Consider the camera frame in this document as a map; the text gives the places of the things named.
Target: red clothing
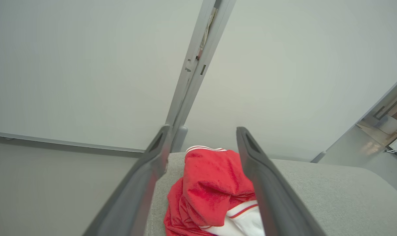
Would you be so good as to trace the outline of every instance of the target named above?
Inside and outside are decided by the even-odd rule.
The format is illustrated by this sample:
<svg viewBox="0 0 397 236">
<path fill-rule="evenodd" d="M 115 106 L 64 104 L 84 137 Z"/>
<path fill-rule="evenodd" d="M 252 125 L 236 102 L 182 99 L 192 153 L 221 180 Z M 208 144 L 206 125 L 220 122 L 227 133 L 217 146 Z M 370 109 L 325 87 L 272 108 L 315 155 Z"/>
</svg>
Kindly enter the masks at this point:
<svg viewBox="0 0 397 236">
<path fill-rule="evenodd" d="M 254 187 L 242 171 L 239 154 L 191 147 L 184 176 L 168 194 L 167 236 L 213 235 L 199 226 L 223 226 L 228 210 L 251 200 L 256 200 Z"/>
</svg>

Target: gray fabric surface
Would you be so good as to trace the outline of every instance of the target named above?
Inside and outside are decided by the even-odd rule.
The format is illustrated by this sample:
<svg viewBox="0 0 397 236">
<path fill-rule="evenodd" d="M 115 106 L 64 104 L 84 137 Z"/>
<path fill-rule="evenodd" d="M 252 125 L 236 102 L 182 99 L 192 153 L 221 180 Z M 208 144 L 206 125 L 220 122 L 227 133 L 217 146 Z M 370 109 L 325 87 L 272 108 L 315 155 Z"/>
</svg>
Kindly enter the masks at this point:
<svg viewBox="0 0 397 236">
<path fill-rule="evenodd" d="M 182 177 L 185 153 L 169 156 L 156 183 L 146 236 L 164 236 L 171 186 Z M 272 160 L 328 236 L 397 236 L 397 191 L 375 173 L 357 167 Z"/>
</svg>

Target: gray cushion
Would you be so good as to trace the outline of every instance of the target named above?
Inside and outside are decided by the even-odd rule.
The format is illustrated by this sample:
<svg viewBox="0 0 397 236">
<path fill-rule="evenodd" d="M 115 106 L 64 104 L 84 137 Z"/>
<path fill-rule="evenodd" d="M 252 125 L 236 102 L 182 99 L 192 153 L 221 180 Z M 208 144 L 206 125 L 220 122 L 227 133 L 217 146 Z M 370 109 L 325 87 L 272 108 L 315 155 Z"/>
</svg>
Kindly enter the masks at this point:
<svg viewBox="0 0 397 236">
<path fill-rule="evenodd" d="M 185 153 L 169 156 L 156 183 L 145 235 L 164 236 L 171 186 L 183 175 Z M 272 160 L 328 236 L 397 235 L 397 191 L 375 173 L 357 167 Z"/>
</svg>

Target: white stripe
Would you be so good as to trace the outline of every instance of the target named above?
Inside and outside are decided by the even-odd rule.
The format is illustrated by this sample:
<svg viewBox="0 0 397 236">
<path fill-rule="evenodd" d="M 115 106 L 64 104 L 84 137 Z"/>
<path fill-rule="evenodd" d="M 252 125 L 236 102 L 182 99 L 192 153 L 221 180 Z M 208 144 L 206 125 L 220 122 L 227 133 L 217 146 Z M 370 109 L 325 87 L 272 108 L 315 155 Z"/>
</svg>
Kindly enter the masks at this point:
<svg viewBox="0 0 397 236">
<path fill-rule="evenodd" d="M 220 149 L 223 149 L 223 148 L 216 148 L 216 149 L 214 149 L 214 148 L 210 148 L 210 147 L 206 147 L 206 146 L 201 146 L 201 145 L 196 145 L 196 146 L 191 146 L 191 147 L 189 147 L 189 148 L 187 148 L 187 151 L 189 150 L 189 149 L 191 149 L 191 148 L 197 148 L 197 147 L 201 147 L 201 148 L 208 148 L 208 149 L 211 149 L 211 150 L 220 150 Z"/>
<path fill-rule="evenodd" d="M 226 215 L 228 217 L 232 217 L 232 216 L 238 214 L 239 212 L 241 212 L 243 209 L 245 209 L 245 208 L 247 208 L 249 206 L 255 205 L 255 204 L 258 204 L 257 200 L 252 200 L 252 201 L 249 201 L 249 202 L 241 203 L 241 204 L 235 206 L 234 208 L 228 210 Z"/>
<path fill-rule="evenodd" d="M 190 152 L 190 151 L 197 150 L 197 149 L 203 149 L 203 150 L 208 150 L 208 151 L 227 151 L 226 149 L 213 150 L 213 149 L 208 149 L 208 148 L 203 148 L 203 147 L 195 147 L 195 148 L 192 148 L 192 149 L 188 150 L 187 153 Z"/>
</svg>

